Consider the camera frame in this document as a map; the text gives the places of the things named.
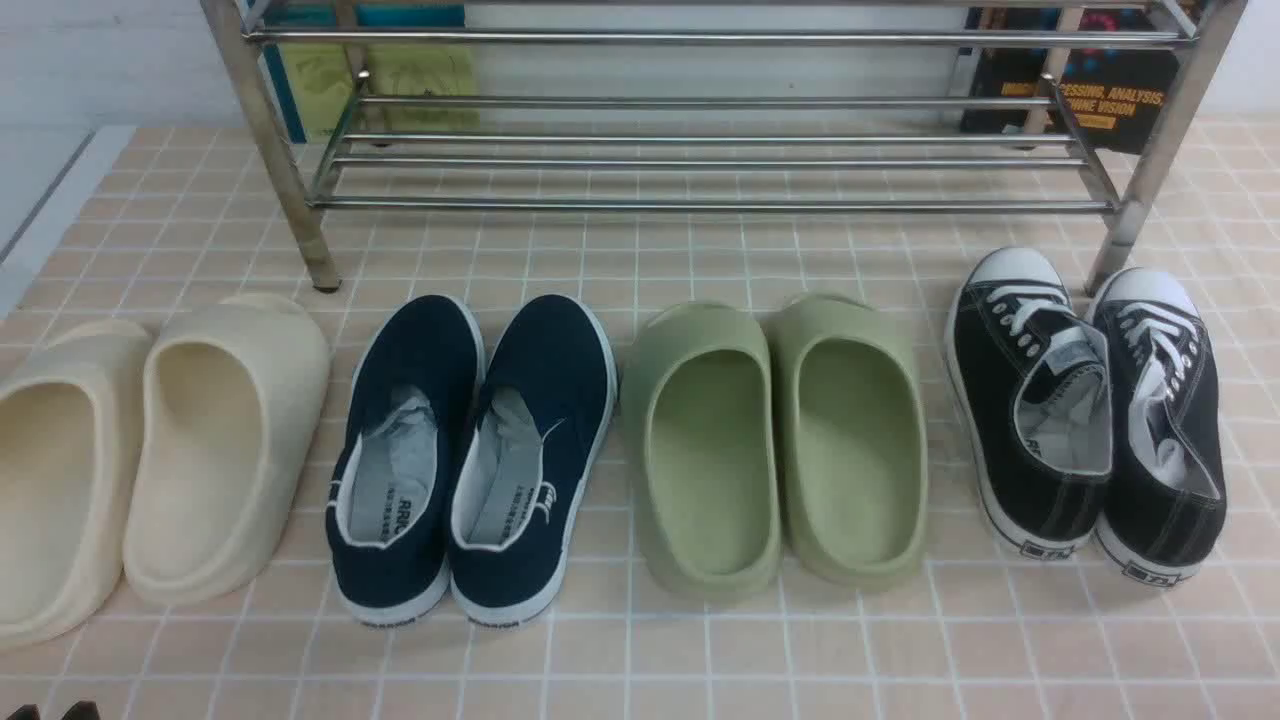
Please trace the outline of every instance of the canvas sneaker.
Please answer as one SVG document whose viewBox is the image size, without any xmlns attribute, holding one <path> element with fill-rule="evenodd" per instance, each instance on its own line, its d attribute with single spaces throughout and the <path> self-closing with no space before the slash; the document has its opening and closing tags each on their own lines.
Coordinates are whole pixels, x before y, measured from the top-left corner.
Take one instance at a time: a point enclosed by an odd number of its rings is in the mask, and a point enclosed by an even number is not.
<svg viewBox="0 0 1280 720">
<path fill-rule="evenodd" d="M 1087 319 L 1106 333 L 1115 369 L 1116 470 L 1098 541 L 1129 578 L 1172 587 L 1226 521 L 1208 332 L 1183 286 L 1146 268 L 1107 281 Z"/>
<path fill-rule="evenodd" d="M 1006 247 L 960 287 L 943 343 L 997 537 L 1027 557 L 1070 557 L 1111 477 L 1106 338 L 1043 255 Z"/>
<path fill-rule="evenodd" d="M 503 332 L 451 514 L 453 598 L 472 621 L 516 626 L 556 597 L 616 395 L 608 337 L 576 300 L 536 297 Z"/>
<path fill-rule="evenodd" d="M 483 378 L 480 328 L 443 296 L 401 307 L 356 368 L 325 533 L 342 601 L 366 625 L 412 623 L 448 591 L 445 507 Z"/>
</svg>

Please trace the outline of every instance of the shoe rack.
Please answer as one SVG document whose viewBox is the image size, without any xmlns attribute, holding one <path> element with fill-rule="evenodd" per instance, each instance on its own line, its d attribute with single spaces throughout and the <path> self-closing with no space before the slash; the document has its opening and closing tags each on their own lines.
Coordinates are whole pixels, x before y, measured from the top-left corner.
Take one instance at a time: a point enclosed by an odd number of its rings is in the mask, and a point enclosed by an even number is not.
<svg viewBox="0 0 1280 720">
<path fill-rule="evenodd" d="M 338 26 L 266 27 L 264 15 L 273 1 L 259 0 L 242 14 L 237 0 L 200 0 L 214 40 L 232 78 L 241 108 L 266 165 L 284 215 L 293 231 L 312 284 L 320 292 L 335 292 L 340 277 L 334 268 L 320 219 L 329 210 L 422 210 L 422 211 L 558 211 L 558 213 L 677 213 L 677 214 L 1087 214 L 1106 223 L 1106 237 L 1093 261 L 1087 292 L 1093 295 L 1129 258 L 1199 108 L 1248 0 L 1210 0 L 1199 23 L 1179 8 L 1176 0 L 896 0 L 895 5 L 916 6 L 1006 6 L 1062 8 L 1059 27 L 1052 31 L 627 31 L 627 29 L 472 29 L 472 28 L 362 28 L 356 20 L 353 0 L 333 0 Z M 579 0 L 608 4 L 607 0 Z M 680 0 L 625 0 L 625 5 L 678 4 Z M 553 4 L 552 0 L 522 0 L 522 5 Z M 742 0 L 698 0 L 699 5 L 741 5 Z M 783 0 L 745 0 L 753 5 L 782 5 Z M 883 0 L 806 0 L 809 5 L 879 5 Z M 1082 8 L 1142 9 L 1155 29 L 1089 32 L 1079 29 Z M 280 119 L 259 69 L 262 47 L 285 42 L 342 44 L 347 49 L 353 92 L 342 113 L 315 177 L 306 182 L 294 164 L 284 140 Z M 1034 97 L 526 97 L 526 96 L 402 96 L 374 94 L 365 49 L 374 44 L 456 44 L 456 45 L 552 45 L 552 46 L 664 46 L 703 47 L 1021 47 L 1046 49 L 1043 74 Z M 1170 88 L 1151 138 L 1137 169 L 1121 193 L 1087 142 L 1074 114 L 1057 86 L 1066 55 L 1071 50 L 1171 51 L 1179 70 Z M 504 133 L 504 132 L 387 132 L 378 114 L 387 108 L 448 108 L 477 110 L 678 110 L 690 114 L 708 110 L 772 110 L 787 117 L 824 110 L 1029 110 L 1028 123 L 1019 135 L 751 135 L 751 136 L 676 136 L 608 133 Z M 1061 118 L 1064 132 L 1046 133 L 1050 114 Z M 365 118 L 361 129 L 361 118 Z M 540 145 L 548 151 L 529 156 L 504 150 L 521 145 Z M 963 155 L 929 158 L 847 158 L 847 159 L 608 159 L 584 158 L 556 149 L 584 145 L 608 146 L 769 146 L 804 145 L 840 147 L 960 147 Z M 449 150 L 433 152 L 433 146 L 475 146 L 483 155 L 460 155 Z M 413 147 L 413 152 L 401 151 Z M 1060 147 L 1064 156 L 1036 156 L 1001 149 Z M 989 155 L 974 155 L 978 149 Z M 1075 170 L 1080 176 L 1078 197 L 1043 200 L 792 200 L 785 197 L 753 200 L 682 199 L 541 199 L 475 196 L 387 196 L 335 192 L 344 168 L 397 169 L 476 169 L 511 173 L 530 169 L 630 170 L 636 173 L 699 172 L 805 172 L 805 170 Z"/>
</svg>

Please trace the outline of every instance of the white shoelace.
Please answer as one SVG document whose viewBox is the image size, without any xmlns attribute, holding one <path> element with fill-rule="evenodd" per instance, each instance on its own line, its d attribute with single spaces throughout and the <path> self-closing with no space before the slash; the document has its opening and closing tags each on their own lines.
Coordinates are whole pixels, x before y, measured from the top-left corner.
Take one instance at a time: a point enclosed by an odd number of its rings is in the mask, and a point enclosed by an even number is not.
<svg viewBox="0 0 1280 720">
<path fill-rule="evenodd" d="M 1014 296 L 1020 301 L 1018 310 L 1012 314 L 1007 314 L 1009 302 L 1002 301 L 1009 296 Z M 1071 305 L 1061 291 L 1036 284 L 1006 284 L 997 287 L 987 296 L 987 302 L 995 305 L 991 311 L 1001 316 L 1000 324 L 1009 327 L 1009 337 L 1021 334 L 1021 337 L 1018 337 L 1018 347 L 1025 348 L 1028 357 L 1036 357 L 1041 351 L 1039 343 L 1033 342 L 1036 338 L 1030 333 L 1023 334 L 1027 322 L 1032 319 L 1032 315 L 1041 311 L 1071 313 Z"/>
<path fill-rule="evenodd" d="M 1143 318 L 1140 322 L 1134 322 L 1129 315 L 1137 311 L 1148 313 L 1160 318 Z M 1193 340 L 1187 345 L 1187 350 L 1190 355 L 1179 352 L 1175 341 L 1183 336 L 1183 333 L 1196 334 L 1196 325 L 1185 318 L 1180 318 L 1164 307 L 1151 305 L 1148 302 L 1132 302 L 1125 305 L 1120 310 L 1119 318 L 1120 329 L 1125 331 L 1124 338 L 1129 343 L 1129 348 L 1133 351 L 1133 359 L 1142 359 L 1142 338 L 1147 336 L 1151 338 L 1152 355 L 1155 356 L 1156 350 L 1162 350 L 1167 356 L 1169 363 L 1172 365 L 1174 377 L 1170 378 L 1165 375 L 1166 392 L 1170 395 L 1181 389 L 1181 383 L 1187 379 L 1187 369 L 1192 366 L 1192 356 L 1199 352 L 1199 347 Z"/>
</svg>

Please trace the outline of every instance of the shoe rack leg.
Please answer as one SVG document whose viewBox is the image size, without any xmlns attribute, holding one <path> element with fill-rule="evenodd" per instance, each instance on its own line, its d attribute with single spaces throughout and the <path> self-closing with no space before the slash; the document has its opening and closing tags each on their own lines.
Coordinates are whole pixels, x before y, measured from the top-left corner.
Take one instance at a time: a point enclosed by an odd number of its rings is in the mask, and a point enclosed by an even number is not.
<svg viewBox="0 0 1280 720">
<path fill-rule="evenodd" d="M 209 29 L 223 56 L 223 64 L 227 65 L 227 74 L 262 156 L 262 164 L 266 165 L 271 187 L 280 200 L 280 209 L 293 231 L 293 240 L 298 243 L 311 284 L 320 292 L 337 292 L 342 278 L 338 277 L 320 229 L 320 215 L 307 205 L 302 176 L 293 161 L 293 151 L 257 68 L 259 51 L 243 40 L 239 8 L 236 0 L 200 0 L 200 6 L 205 10 Z"/>
<path fill-rule="evenodd" d="M 1179 58 L 1181 67 L 1165 97 L 1165 106 L 1156 119 L 1119 211 L 1108 223 L 1107 238 L 1093 260 L 1093 269 L 1084 286 L 1091 296 L 1129 261 L 1129 254 L 1138 242 L 1151 206 L 1169 177 L 1178 149 L 1190 129 L 1201 100 L 1204 99 L 1247 5 L 1248 0 L 1211 0 L 1204 8 L 1196 45 Z"/>
</svg>

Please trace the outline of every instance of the shoe tongue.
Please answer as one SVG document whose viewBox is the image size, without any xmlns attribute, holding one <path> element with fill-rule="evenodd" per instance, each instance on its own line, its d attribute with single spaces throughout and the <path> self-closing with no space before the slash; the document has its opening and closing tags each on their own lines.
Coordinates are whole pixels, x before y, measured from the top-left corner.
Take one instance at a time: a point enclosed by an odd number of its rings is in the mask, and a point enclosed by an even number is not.
<svg viewBox="0 0 1280 720">
<path fill-rule="evenodd" d="M 1093 343 L 1080 327 L 1080 320 L 1065 313 L 1053 313 L 1048 318 L 1036 318 L 1039 327 L 1059 327 L 1050 334 L 1048 348 L 1041 354 L 1041 360 L 1032 370 L 1023 401 L 1032 405 L 1046 402 L 1061 404 L 1064 407 L 1082 407 L 1087 411 L 1092 396 L 1106 383 L 1106 366 L 1098 357 Z"/>
</svg>

